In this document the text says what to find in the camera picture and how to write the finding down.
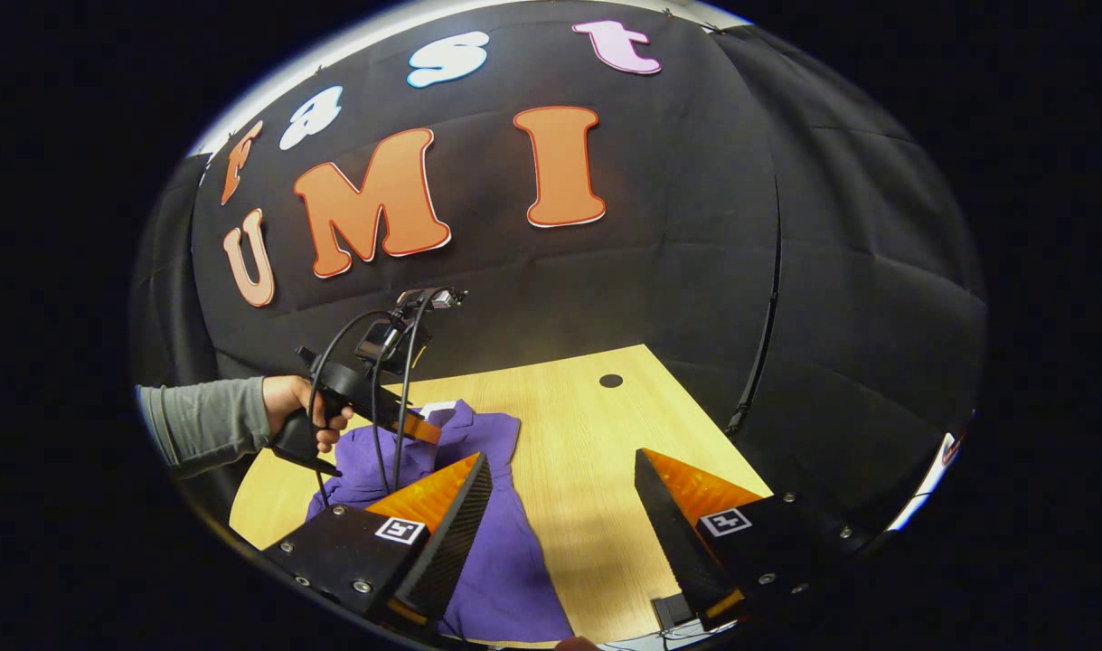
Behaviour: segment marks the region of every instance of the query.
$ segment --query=purple shirt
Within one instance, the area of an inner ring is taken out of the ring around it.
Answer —
[[[428,423],[442,427],[437,447],[402,442],[398,486],[406,487],[484,452],[490,464],[494,489],[475,536],[458,585],[446,609],[446,621],[468,639],[547,642],[574,634],[542,561],[542,547],[526,521],[522,502],[510,480],[510,457],[518,442],[519,421],[506,413],[475,413],[458,401],[453,409],[434,411]],[[325,482],[331,503],[365,508],[385,496],[375,462],[372,427],[345,433],[335,445],[335,460],[343,477]],[[392,477],[393,434],[378,430],[386,479]],[[322,511],[322,496],[314,492],[306,520]],[[455,633],[439,622],[440,633]]]

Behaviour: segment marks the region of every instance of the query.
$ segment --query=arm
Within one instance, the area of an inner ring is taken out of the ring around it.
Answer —
[[[137,387],[138,404],[150,440],[177,478],[194,477],[246,454],[256,454],[281,430],[285,417],[309,403],[310,383],[298,376],[217,380],[187,387]],[[322,395],[315,421],[324,420]],[[353,411],[318,432],[318,449],[329,452],[336,430]]]

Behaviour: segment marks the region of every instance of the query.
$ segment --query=wooden table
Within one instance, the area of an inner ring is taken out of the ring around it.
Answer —
[[[607,375],[620,376],[622,384],[601,386]],[[417,405],[453,400],[521,420],[510,462],[515,490],[575,634],[592,642],[655,633],[651,598],[679,593],[635,492],[637,448],[771,495],[646,346],[410,383],[410,402]],[[357,416],[349,423],[364,425],[369,422]],[[335,462],[333,453],[322,457]],[[311,470],[264,449],[237,491],[229,527],[255,547],[269,547],[301,527],[316,490]],[[476,642],[538,649],[558,640]]]

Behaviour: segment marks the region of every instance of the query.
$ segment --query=pink letter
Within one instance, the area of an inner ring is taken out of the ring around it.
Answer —
[[[640,58],[631,42],[649,43],[645,34],[627,32],[620,22],[599,21],[571,26],[576,33],[590,33],[595,55],[615,69],[636,74],[655,74],[662,69],[655,58]]]

